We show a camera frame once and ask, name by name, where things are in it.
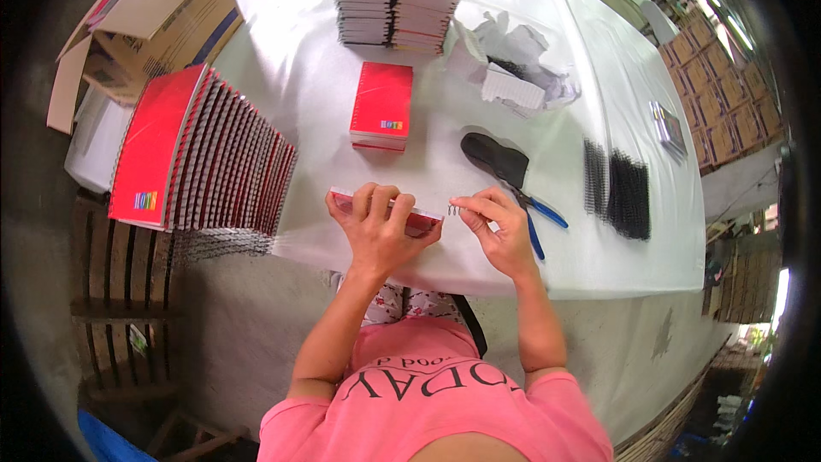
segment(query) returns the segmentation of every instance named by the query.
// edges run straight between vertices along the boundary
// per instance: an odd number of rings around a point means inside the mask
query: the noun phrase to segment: stacked cardboard boxes
[[[782,131],[758,67],[749,63],[739,71],[701,12],[659,53],[682,99],[699,167],[755,151]]]
[[[151,78],[213,62],[241,24],[236,0],[97,0],[57,57],[46,124],[71,133],[81,80],[133,105]]]

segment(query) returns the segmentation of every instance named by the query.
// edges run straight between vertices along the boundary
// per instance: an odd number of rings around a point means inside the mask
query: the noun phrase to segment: blue pliers handle
[[[531,197],[527,197],[527,199],[529,200],[529,204],[533,206],[533,209],[538,210],[539,212],[553,220],[562,229],[568,228],[569,225],[567,224],[567,222],[555,210],[552,210],[540,201],[533,200]]]
[[[532,197],[527,196],[520,190],[514,189],[513,192],[516,194],[519,205],[527,214],[527,231],[530,234],[530,244],[533,245],[533,251],[536,252],[536,256],[540,261],[544,261],[544,250],[542,250],[542,244],[539,242],[539,236],[536,234],[536,227],[533,225],[533,218],[530,217],[530,212],[527,210],[527,207],[531,206],[533,209],[541,212],[562,229],[568,228],[569,225],[555,210],[552,210],[540,201],[533,200]]]
[[[544,250],[542,250],[542,244],[539,242],[539,236],[536,235],[533,218],[530,217],[530,213],[527,209],[525,209],[525,213],[527,214],[527,231],[530,233],[530,244],[533,245],[533,251],[536,252],[536,257],[539,258],[539,261],[544,261]]]

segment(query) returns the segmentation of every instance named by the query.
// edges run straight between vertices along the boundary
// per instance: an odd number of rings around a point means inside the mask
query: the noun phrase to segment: fingers
[[[478,238],[480,244],[484,245],[486,241],[490,240],[489,236],[493,236],[493,231],[490,230],[490,226],[487,224],[487,218],[484,218],[480,214],[476,214],[472,210],[462,209],[459,211],[459,218],[465,222],[465,225],[474,233]]]
[[[462,209],[479,213],[491,221],[496,221],[499,226],[502,226],[509,214],[504,207],[489,198],[456,197],[451,198],[450,203]]]
[[[378,186],[379,184],[376,184],[375,182],[368,182],[367,184],[363,185],[361,188],[356,190],[356,192],[354,193],[354,206],[352,216],[356,221],[364,221],[364,219],[368,217],[371,195],[374,194],[374,190]]]
[[[487,188],[487,190],[481,190],[473,196],[475,198],[487,198],[494,203],[498,203],[507,210],[519,209],[519,204],[516,201],[513,201],[513,199],[510,198],[506,192],[500,190],[498,186],[491,186]]]
[[[407,223],[408,216],[411,215],[411,209],[415,204],[416,197],[412,194],[404,192],[397,196],[387,224],[397,231],[405,231],[405,223]]]
[[[337,201],[334,200],[334,194],[330,191],[325,195],[325,205],[328,206],[328,214],[331,215],[339,225],[342,225],[343,221],[348,218],[348,215],[339,208]]]
[[[425,233],[425,235],[423,235],[419,238],[416,238],[414,240],[414,242],[415,243],[421,243],[424,248],[427,248],[431,244],[436,243],[437,241],[439,241],[442,238],[442,225],[443,224],[444,224],[444,221],[439,221],[438,223],[436,223],[436,225],[434,225],[434,227],[430,231],[427,231]]]
[[[387,219],[387,204],[397,196],[399,196],[399,188],[396,186],[377,186],[370,199],[368,219],[383,223]]]

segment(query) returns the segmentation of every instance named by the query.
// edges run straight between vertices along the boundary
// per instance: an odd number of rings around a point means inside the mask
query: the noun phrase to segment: white table
[[[215,63],[293,142],[300,156],[273,253],[344,271],[351,260],[343,231],[323,203],[332,185],[395,184],[417,206],[446,213],[451,196],[496,184],[462,155],[459,140],[487,131],[530,158],[524,190],[567,219],[562,231],[533,214],[547,256],[542,276],[554,299],[626,298],[700,290],[703,202],[694,158],[676,164],[661,148],[647,103],[685,118],[661,58],[633,27],[598,0],[462,0],[456,16],[472,28],[487,10],[511,13],[551,43],[542,62],[566,69],[582,96],[568,107],[523,121],[443,72],[441,59],[381,47],[337,43],[333,0],[237,0],[242,26]],[[351,148],[347,128],[361,63],[414,67],[410,138],[402,155]],[[583,209],[582,139],[607,143],[650,168],[649,242],[627,240]],[[693,153],[692,140],[687,135]],[[442,240],[401,268],[397,283],[477,295],[513,289],[456,217]]]

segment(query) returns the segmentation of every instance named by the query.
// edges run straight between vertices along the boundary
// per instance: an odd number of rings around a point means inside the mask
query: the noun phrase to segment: pink t-shirt
[[[536,462],[612,460],[607,433],[569,373],[522,390],[478,358],[467,329],[405,317],[365,326],[333,400],[302,397],[262,419],[257,460],[406,461],[444,436],[479,432]]]

